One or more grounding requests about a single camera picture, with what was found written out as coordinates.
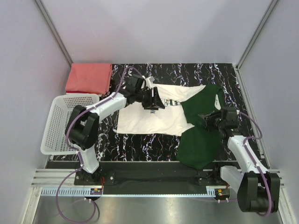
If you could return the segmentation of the white and green raglan t-shirt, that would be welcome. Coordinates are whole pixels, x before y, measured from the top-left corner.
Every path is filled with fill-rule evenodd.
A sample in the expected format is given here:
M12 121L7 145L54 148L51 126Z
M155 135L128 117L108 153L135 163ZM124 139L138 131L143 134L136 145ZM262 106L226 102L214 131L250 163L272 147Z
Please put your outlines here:
M180 137L176 159L186 166L203 169L213 162L221 147L220 134L202 126L200 115L225 106L225 94L216 84L195 87L153 84L164 109L145 110L133 103L119 111L119 134L167 134Z

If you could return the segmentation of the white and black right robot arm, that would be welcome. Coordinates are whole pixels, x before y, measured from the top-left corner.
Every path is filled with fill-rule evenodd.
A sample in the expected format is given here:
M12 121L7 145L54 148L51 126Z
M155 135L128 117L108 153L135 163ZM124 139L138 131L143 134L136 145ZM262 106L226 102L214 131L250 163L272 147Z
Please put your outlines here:
M235 156L239 167L223 166L212 173L213 182L225 182L237 193L242 212L254 212L268 216L278 211L280 178L258 159L249 140L238 125L241 115L238 109L223 107L218 111L199 115L200 124L208 131L217 130L224 143Z

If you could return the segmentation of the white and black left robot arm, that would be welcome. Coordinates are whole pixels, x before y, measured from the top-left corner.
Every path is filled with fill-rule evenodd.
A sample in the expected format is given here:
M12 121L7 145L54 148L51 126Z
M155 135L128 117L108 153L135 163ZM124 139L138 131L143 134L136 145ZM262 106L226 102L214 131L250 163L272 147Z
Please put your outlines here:
M89 106L73 108L65 129L66 144L79 157L80 169L85 171L85 180L97 184L101 179L100 164L96 158L94 144L103 119L135 102L145 110L164 109L154 78L132 75L127 83L120 85L108 97Z

